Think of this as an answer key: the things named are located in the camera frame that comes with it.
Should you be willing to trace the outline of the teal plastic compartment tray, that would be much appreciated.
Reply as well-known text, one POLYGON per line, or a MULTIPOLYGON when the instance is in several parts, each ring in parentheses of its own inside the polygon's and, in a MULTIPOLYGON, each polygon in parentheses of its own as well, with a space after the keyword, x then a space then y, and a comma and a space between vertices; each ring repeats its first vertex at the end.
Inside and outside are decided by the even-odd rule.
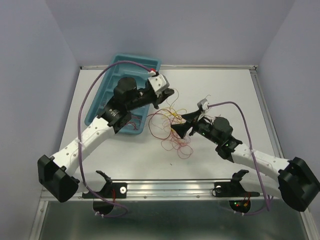
MULTIPOLYGON (((162 61, 158 58, 124 53, 116 54, 110 63, 113 64, 119 61, 136 62, 144 65, 148 69, 155 69, 157 71, 160 69, 162 63, 162 61)), ((117 86, 118 81, 124 77, 134 78, 137 88, 140 89, 145 87, 149 76, 145 69, 131 63, 119 64, 107 70, 103 75, 102 81, 85 117, 84 124, 86 126, 89 126, 92 123, 97 113, 101 111, 111 99, 111 97, 114 95, 114 88, 117 86)), ((150 106, 147 105, 133 110, 131 112, 132 118, 130 123, 124 126, 119 132, 127 135, 141 134, 145 127, 149 108, 150 106)))

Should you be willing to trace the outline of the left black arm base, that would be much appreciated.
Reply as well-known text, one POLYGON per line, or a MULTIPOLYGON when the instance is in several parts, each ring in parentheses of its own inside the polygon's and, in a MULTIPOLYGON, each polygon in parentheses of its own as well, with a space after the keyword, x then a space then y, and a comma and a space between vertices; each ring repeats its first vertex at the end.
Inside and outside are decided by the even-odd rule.
POLYGON ((94 193, 82 193, 84 199, 99 199, 101 201, 93 202, 92 209, 96 216, 101 218, 119 218, 129 213, 126 206, 116 202, 116 199, 126 199, 128 184, 126 182, 113 182, 113 180, 101 170, 95 171, 104 179, 104 185, 94 193), (117 208, 123 209, 123 213, 112 214, 112 211, 117 208))

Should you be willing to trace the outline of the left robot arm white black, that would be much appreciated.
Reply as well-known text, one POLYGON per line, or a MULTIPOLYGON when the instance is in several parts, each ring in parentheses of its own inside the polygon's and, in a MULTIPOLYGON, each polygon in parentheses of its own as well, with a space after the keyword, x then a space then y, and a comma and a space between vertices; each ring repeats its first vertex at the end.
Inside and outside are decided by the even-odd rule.
POLYGON ((113 96, 85 130, 66 147, 37 161, 39 183, 59 202, 68 201, 79 191, 80 180, 74 177, 86 159, 102 142, 117 134, 131 119, 132 111, 152 104, 155 109, 174 94, 166 77, 151 76, 144 88, 137 88, 133 77, 121 78, 113 96))

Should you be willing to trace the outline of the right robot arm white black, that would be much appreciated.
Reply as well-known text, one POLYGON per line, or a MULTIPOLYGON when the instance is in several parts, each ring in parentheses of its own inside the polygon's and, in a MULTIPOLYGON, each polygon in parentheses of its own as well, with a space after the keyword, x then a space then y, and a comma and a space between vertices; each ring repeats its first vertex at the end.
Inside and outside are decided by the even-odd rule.
POLYGON ((198 133, 216 144, 215 151, 224 160, 256 171, 240 170, 232 176, 231 192, 266 193, 282 199, 289 207, 304 212, 320 192, 320 182, 301 158, 279 158, 244 144, 233 137, 233 128, 224 117, 211 120, 201 110, 183 114, 185 122, 172 124, 180 138, 198 133))

